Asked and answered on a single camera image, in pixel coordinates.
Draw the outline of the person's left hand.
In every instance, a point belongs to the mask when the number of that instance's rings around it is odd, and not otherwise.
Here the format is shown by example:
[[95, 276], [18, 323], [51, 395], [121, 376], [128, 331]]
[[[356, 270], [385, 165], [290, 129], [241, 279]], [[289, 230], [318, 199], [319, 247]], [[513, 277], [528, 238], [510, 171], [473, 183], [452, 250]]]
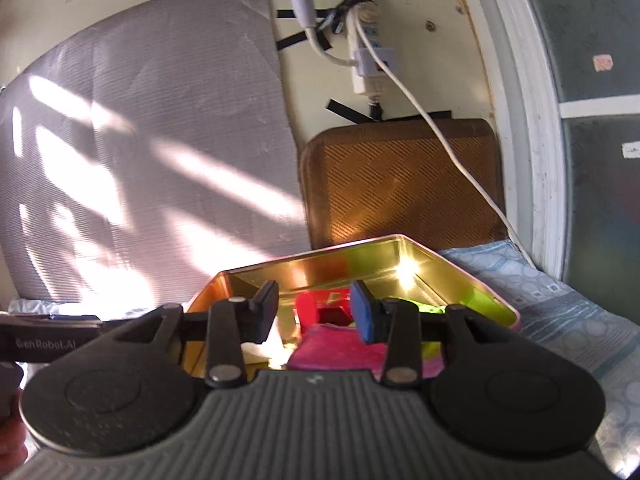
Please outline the person's left hand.
[[0, 477], [21, 467], [28, 456], [26, 448], [27, 430], [20, 414], [22, 390], [18, 389], [12, 398], [11, 414], [0, 427]]

